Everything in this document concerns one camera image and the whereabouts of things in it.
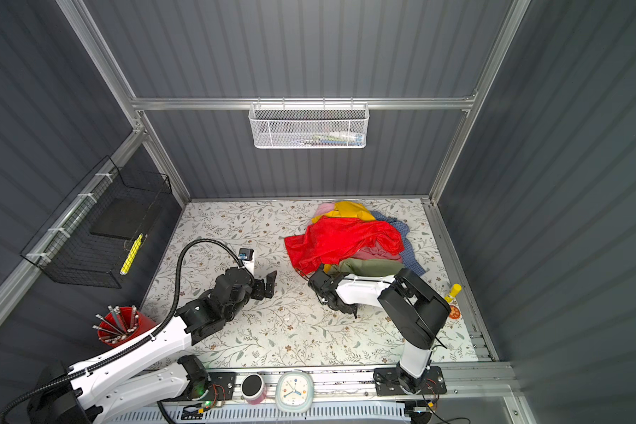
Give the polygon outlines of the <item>olive green cloth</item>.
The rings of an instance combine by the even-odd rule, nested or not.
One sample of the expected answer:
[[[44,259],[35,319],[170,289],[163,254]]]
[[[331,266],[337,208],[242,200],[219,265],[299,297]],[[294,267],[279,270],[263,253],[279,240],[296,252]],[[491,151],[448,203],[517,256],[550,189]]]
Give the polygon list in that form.
[[[386,277],[395,275],[404,268],[405,265],[399,261],[348,258],[341,261],[338,265],[324,265],[323,271],[330,276],[346,273],[360,277]]]

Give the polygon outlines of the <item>red cloth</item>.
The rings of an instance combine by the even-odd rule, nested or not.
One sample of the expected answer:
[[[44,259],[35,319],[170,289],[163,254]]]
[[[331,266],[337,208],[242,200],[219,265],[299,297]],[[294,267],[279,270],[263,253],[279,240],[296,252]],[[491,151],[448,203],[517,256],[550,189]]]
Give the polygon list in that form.
[[[307,226],[302,235],[284,239],[291,265],[311,274],[321,265],[336,265],[363,247],[381,247],[388,254],[400,254],[405,247],[400,233],[383,221],[323,217]]]

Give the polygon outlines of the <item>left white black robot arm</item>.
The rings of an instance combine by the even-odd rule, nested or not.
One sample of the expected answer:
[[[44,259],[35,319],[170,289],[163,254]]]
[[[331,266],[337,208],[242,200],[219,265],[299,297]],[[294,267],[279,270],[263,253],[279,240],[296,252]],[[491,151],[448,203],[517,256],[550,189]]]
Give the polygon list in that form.
[[[277,272],[264,279],[231,268],[213,289],[177,309],[162,329],[152,329],[119,347],[71,367],[46,369],[45,390],[26,407],[33,423],[105,423],[158,401],[195,390],[212,392],[208,372],[185,351],[224,328],[249,300],[275,293]]]

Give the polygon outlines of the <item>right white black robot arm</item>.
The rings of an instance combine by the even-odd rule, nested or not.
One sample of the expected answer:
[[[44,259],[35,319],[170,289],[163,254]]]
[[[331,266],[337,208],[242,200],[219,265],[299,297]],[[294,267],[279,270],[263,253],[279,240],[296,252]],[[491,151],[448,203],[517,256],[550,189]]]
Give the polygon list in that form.
[[[384,381],[407,394],[422,391],[438,333],[452,312],[448,301],[406,268],[386,277],[330,276],[318,270],[307,285],[333,311],[357,316],[360,306],[383,309],[404,340],[396,374]]]

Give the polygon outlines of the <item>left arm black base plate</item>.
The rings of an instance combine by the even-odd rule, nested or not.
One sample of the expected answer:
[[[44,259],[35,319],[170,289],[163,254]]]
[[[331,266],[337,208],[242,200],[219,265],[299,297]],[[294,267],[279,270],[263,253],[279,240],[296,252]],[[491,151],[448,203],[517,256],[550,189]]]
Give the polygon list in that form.
[[[231,400],[236,385],[237,374],[233,372],[209,373],[205,380],[189,384],[185,393],[192,401],[223,402]]]

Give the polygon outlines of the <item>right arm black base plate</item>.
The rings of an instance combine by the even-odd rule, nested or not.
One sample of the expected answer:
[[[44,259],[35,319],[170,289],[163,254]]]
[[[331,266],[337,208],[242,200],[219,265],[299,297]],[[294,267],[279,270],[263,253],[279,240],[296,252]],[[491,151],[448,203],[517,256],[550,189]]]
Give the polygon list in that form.
[[[373,378],[376,394],[380,397],[424,395],[439,396],[447,393],[440,367],[427,366],[420,377],[413,377],[401,367],[378,367]]]

